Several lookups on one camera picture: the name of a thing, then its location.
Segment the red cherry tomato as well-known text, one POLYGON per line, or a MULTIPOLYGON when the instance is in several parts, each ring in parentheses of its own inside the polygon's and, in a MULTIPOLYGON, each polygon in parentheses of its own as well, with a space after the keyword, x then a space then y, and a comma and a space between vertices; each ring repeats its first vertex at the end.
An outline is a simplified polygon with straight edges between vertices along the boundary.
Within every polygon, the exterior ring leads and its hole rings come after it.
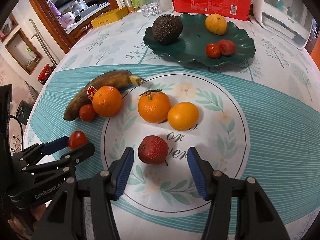
POLYGON ((68 147, 71 150, 79 148, 88 143, 88 139, 84 132, 82 131, 75 131, 71 134, 68 140, 68 147))

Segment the large orange mandarin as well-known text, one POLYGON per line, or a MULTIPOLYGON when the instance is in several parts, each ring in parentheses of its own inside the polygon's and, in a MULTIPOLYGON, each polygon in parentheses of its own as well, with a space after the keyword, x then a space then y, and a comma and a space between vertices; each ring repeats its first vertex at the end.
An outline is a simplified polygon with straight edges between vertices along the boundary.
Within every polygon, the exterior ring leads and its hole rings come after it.
POLYGON ((121 93, 112 86, 103 86, 99 88, 92 100, 95 112, 102 117, 116 115, 120 111, 122 103, 121 93))

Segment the mandarin with stem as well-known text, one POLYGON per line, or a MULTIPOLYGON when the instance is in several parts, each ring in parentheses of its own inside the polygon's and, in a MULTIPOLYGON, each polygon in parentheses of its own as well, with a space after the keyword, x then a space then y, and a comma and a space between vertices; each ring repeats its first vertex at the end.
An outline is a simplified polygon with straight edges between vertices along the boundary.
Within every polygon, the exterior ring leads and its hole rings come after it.
POLYGON ((171 101, 161 89, 150 89, 140 94, 137 109, 146 122, 160 124, 167 121, 171 101))

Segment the overripe brown banana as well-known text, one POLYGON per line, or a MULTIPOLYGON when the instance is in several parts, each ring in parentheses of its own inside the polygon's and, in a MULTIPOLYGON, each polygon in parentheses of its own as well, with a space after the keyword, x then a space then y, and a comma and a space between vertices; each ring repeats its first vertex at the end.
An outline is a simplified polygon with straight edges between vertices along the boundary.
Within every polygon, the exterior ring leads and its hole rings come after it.
POLYGON ((80 108, 92 102, 93 96, 98 89, 104 86, 112 86, 118 90, 126 90, 131 86, 141 86, 145 83, 142 77, 132 74, 128 70, 112 70, 106 72, 80 90, 70 101, 65 109, 63 119, 73 121, 79 117, 80 108))

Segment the smooth yellow-orange citrus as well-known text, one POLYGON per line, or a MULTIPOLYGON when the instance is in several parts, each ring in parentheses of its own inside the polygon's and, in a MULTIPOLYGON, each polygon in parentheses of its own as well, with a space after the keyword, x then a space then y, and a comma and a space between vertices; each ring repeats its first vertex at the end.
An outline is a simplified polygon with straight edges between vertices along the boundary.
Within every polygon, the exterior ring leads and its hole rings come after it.
POLYGON ((170 109, 167 120, 173 129, 185 131, 197 123, 199 115, 199 110, 193 103, 180 102, 170 109))

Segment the red basket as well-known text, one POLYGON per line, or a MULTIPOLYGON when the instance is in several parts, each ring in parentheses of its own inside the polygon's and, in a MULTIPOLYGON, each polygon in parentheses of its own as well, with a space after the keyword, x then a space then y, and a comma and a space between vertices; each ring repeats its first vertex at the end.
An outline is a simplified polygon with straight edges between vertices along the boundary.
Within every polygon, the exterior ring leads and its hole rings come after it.
POLYGON ((44 68, 42 69, 42 71, 40 72, 37 80, 40 83, 44 83, 48 79, 48 77, 50 76, 51 72, 52 72, 52 67, 49 64, 46 64, 44 66, 44 68))

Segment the patterned tablecloth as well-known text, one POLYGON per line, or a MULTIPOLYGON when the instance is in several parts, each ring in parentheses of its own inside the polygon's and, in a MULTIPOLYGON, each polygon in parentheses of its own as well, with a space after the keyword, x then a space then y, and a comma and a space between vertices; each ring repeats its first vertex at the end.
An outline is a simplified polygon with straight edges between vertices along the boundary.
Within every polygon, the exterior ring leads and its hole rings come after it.
POLYGON ((143 42, 153 18, 134 12, 93 29, 60 62, 36 101, 25 146, 83 131, 95 154, 78 165, 78 179, 94 176, 137 148, 147 135, 164 138, 167 162, 136 159, 125 194, 112 204, 122 239, 200 239, 208 202, 197 195, 187 163, 195 146, 213 168, 230 177, 254 177, 279 213, 291 239, 311 231, 319 214, 319 70, 309 54, 253 21, 236 21, 255 42, 252 59, 209 68, 157 56, 143 42), (145 85, 124 95, 121 112, 92 122, 63 119, 66 106, 89 81, 125 69, 145 85), (177 131, 138 113, 140 94, 161 89, 171 101, 191 102, 199 119, 177 131))

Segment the yellow flat box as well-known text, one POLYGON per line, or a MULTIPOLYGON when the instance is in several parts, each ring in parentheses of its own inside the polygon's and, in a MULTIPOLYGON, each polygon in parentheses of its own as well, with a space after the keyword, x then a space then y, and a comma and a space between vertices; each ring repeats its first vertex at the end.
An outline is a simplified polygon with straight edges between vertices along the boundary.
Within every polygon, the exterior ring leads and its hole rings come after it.
POLYGON ((128 11, 127 7, 114 9, 114 10, 108 11, 106 13, 103 13, 99 17, 92 20, 91 25, 93 28, 98 28, 103 25, 107 25, 109 23, 113 23, 118 20, 121 20, 122 18, 124 18, 128 14, 129 14, 129 11, 128 11))

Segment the wooden cabinet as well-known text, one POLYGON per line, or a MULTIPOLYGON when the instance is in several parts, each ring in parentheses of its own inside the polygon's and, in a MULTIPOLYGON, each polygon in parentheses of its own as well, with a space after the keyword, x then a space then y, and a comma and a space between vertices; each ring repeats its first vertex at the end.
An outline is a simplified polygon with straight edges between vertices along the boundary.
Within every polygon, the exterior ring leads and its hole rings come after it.
POLYGON ((116 0, 29 0, 55 42, 67 53, 89 30, 91 21, 118 8, 116 0))

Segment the dark brown avocado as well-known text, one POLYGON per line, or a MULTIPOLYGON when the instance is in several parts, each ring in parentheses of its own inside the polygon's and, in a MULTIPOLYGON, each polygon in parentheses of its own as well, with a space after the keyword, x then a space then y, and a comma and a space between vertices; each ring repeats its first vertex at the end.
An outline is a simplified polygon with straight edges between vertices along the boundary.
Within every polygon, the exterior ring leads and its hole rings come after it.
POLYGON ((174 43, 181 35, 183 23, 171 14, 159 16, 152 25, 153 38, 162 45, 174 43))

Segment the cherry tomato on plate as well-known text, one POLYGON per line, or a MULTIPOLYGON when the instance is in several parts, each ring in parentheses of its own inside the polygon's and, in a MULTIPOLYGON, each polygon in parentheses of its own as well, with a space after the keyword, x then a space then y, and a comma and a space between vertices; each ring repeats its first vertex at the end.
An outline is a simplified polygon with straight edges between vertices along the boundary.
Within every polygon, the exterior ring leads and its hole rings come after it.
POLYGON ((206 46, 206 55, 211 59, 217 59, 221 56, 220 47, 215 43, 206 46))

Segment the small glass jar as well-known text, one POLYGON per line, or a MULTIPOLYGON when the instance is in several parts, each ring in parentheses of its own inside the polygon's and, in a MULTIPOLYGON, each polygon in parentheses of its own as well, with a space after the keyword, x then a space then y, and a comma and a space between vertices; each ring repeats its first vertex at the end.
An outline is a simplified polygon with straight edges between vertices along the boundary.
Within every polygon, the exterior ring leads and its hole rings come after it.
POLYGON ((135 9, 132 5, 131 0, 123 0, 123 2, 125 4, 125 6, 127 7, 129 13, 134 12, 135 9))

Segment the clear drinking glass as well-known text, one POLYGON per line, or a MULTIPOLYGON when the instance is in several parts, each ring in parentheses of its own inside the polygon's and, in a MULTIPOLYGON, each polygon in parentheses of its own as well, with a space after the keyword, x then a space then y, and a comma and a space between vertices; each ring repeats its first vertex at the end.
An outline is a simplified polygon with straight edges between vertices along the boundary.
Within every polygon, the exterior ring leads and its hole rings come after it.
POLYGON ((144 17, 162 13, 160 0, 138 0, 138 4, 144 17))

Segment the yellow lemon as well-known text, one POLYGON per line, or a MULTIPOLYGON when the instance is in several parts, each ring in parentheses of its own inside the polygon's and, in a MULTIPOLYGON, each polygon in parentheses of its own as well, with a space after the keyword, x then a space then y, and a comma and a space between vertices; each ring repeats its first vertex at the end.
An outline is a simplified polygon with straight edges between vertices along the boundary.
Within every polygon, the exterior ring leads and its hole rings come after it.
POLYGON ((205 19, 205 26, 208 31, 216 35, 225 35, 228 24, 225 18, 219 14, 211 14, 205 19))

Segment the white plastic appliance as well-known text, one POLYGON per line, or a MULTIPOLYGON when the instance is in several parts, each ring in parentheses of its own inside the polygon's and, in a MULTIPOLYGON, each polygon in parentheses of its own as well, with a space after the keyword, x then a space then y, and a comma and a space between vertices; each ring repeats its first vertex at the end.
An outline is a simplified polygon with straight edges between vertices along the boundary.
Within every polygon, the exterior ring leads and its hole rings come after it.
POLYGON ((302 0, 254 0, 255 19, 298 49, 307 44, 313 16, 302 0))

